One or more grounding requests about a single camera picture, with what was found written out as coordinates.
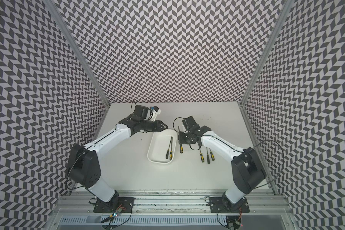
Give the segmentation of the white plastic storage box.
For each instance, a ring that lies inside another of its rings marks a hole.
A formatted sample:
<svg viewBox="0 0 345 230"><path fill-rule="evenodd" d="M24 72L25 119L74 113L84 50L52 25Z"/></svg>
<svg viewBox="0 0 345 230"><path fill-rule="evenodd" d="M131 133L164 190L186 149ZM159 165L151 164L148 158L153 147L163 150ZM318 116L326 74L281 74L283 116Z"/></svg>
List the white plastic storage box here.
<svg viewBox="0 0 345 230"><path fill-rule="evenodd" d="M173 137L172 160L166 159L166 153L169 147L170 138ZM174 159L177 145L177 132L173 129L167 129L159 133L154 133L150 142L147 158L150 162L156 164L171 164Z"/></svg>

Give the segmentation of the yellow black file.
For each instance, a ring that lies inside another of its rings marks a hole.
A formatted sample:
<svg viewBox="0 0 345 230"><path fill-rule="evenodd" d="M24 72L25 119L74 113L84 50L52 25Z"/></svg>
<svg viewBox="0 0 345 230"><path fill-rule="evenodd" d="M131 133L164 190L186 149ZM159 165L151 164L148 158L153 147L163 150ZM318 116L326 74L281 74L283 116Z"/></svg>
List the yellow black file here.
<svg viewBox="0 0 345 230"><path fill-rule="evenodd" d="M172 160L172 154L173 154L173 137L171 137L171 140L170 140L170 149L169 149L169 160L171 161Z"/></svg>
<svg viewBox="0 0 345 230"><path fill-rule="evenodd" d="M203 153L202 153L201 149L199 149L199 155L200 155L201 162L204 163L205 159L204 159L204 156L203 156Z"/></svg>
<svg viewBox="0 0 345 230"><path fill-rule="evenodd" d="M167 150L167 153L166 153L166 156L165 156L166 159L169 158L169 149L170 149L170 142L169 142L169 147L168 147L168 150Z"/></svg>
<svg viewBox="0 0 345 230"><path fill-rule="evenodd" d="M180 150L180 153L182 154L184 152L183 150L183 135L184 133L180 130L180 127L178 126L178 143L179 143L179 150Z"/></svg>
<svg viewBox="0 0 345 230"><path fill-rule="evenodd" d="M209 153L210 153L211 160L215 161L215 157L214 157L213 151L211 149L209 149Z"/></svg>
<svg viewBox="0 0 345 230"><path fill-rule="evenodd" d="M210 164L210 156L209 156L209 151L207 147L206 147L206 152L207 152L207 164Z"/></svg>

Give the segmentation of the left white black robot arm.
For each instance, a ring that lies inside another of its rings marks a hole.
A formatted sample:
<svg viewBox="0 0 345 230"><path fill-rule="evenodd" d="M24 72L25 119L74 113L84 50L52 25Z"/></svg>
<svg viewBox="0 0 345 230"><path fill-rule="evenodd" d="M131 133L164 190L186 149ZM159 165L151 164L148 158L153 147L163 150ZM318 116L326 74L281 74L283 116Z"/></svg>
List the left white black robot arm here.
<svg viewBox="0 0 345 230"><path fill-rule="evenodd" d="M71 148L66 169L67 178L85 187L100 201L110 202L117 192L101 177L101 161L113 147L134 134L140 131L162 132L167 128L160 120L133 120L132 116L128 116L100 138L84 146L75 144Z"/></svg>

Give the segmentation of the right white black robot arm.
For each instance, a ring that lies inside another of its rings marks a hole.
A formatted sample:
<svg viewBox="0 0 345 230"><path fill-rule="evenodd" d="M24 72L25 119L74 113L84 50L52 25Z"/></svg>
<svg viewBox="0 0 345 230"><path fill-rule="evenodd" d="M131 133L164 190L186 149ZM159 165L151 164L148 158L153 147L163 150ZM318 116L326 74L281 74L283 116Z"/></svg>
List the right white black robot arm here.
<svg viewBox="0 0 345 230"><path fill-rule="evenodd" d="M207 126L192 128L178 134L179 145L197 144L211 149L230 163L233 185L223 194L228 206L238 204L266 178L266 172L254 148L243 149L229 143Z"/></svg>

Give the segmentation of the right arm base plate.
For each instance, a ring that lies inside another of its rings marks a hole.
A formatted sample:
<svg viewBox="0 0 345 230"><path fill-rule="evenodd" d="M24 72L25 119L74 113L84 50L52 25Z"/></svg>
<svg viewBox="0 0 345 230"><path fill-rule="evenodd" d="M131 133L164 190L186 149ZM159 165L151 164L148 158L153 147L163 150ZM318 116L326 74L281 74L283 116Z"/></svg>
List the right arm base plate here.
<svg viewBox="0 0 345 230"><path fill-rule="evenodd" d="M223 197L206 196L205 202L210 207L211 213L228 212L228 213L249 213L249 205L246 198L240 199L237 203L232 203Z"/></svg>

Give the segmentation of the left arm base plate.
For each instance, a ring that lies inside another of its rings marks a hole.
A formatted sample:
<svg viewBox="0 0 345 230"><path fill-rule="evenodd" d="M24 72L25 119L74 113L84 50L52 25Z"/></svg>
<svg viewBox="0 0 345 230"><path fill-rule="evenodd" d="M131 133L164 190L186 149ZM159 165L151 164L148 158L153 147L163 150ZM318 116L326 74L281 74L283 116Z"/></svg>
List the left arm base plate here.
<svg viewBox="0 0 345 230"><path fill-rule="evenodd" d="M134 202L134 197L113 198L109 202L97 199L94 205L94 213L114 213L118 207L125 208L121 211L122 213L131 213Z"/></svg>

